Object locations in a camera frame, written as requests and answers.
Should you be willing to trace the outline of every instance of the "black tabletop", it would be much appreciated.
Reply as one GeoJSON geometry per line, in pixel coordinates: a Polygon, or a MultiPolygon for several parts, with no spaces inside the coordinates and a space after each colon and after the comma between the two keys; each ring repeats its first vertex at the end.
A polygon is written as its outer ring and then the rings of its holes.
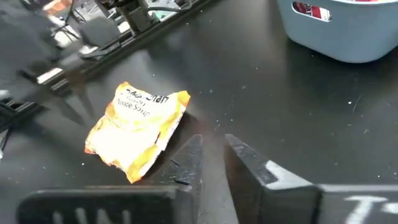
{"type": "MultiPolygon", "coordinates": [[[[87,86],[96,119],[123,81],[152,94],[187,90],[187,113],[160,160],[202,133],[208,207],[201,219],[236,223],[223,171],[226,133],[313,183],[398,182],[397,56],[337,62],[290,41],[273,0],[224,0],[87,86]]],[[[69,100],[80,107],[75,97],[69,100]]],[[[11,134],[0,163],[4,223],[13,221],[18,201],[32,190],[129,184],[120,170],[83,152],[89,129],[46,111],[11,134]]]]}

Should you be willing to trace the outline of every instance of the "plastic container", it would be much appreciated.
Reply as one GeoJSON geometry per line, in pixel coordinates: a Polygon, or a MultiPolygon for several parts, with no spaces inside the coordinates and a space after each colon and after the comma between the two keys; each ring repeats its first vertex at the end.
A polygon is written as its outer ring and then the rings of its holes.
{"type": "Polygon", "coordinates": [[[303,0],[330,11],[324,21],[297,12],[294,0],[277,0],[294,42],[349,63],[377,60],[398,45],[398,1],[303,0]]]}

